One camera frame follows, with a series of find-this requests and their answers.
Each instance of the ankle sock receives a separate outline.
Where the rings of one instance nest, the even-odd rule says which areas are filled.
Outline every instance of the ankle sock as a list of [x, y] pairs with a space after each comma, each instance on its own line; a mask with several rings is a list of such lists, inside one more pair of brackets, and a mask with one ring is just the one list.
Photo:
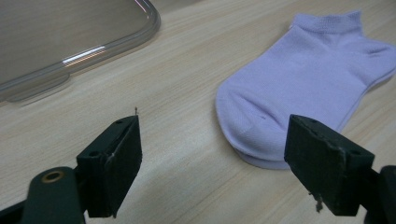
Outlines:
[[243, 160], [289, 169], [284, 150], [290, 114], [340, 132], [364, 93], [395, 69], [396, 48], [365, 37], [359, 11], [298, 14], [282, 38], [219, 86], [219, 124]]

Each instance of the sock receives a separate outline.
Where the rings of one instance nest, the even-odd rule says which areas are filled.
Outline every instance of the sock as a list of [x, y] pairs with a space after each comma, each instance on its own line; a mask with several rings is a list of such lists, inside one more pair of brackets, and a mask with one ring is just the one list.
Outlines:
[[290, 114], [340, 132], [364, 93], [395, 69], [396, 48], [365, 37], [359, 11], [298, 14], [282, 38], [219, 86], [219, 124], [243, 160], [289, 169], [284, 150]]

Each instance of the wood grain surface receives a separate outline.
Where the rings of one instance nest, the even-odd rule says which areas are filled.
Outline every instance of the wood grain surface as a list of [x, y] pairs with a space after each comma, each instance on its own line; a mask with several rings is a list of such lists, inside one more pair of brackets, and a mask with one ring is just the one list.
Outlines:
[[[296, 13], [362, 11], [364, 33], [396, 44], [394, 0], [152, 0], [159, 33], [142, 49], [74, 75], [58, 92], [0, 106], [0, 209], [116, 119], [140, 117], [143, 163], [116, 219], [88, 223], [362, 223], [335, 217], [291, 171], [236, 155], [215, 113], [219, 84], [271, 47]], [[343, 134], [396, 164], [396, 79], [368, 91]]]

